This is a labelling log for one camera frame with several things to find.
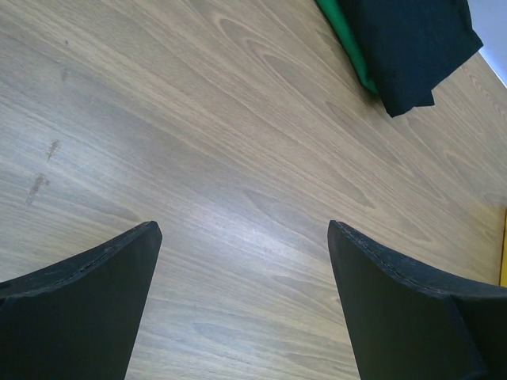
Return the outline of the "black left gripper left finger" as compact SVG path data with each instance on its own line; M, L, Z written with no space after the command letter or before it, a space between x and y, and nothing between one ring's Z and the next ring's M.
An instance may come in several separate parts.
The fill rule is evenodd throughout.
M3 379L123 379L162 233L143 222L1 284Z

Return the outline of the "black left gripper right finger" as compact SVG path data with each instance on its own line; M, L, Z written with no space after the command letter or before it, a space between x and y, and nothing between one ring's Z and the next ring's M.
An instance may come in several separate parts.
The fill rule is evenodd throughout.
M506 290L332 221L330 259L362 379L503 379Z

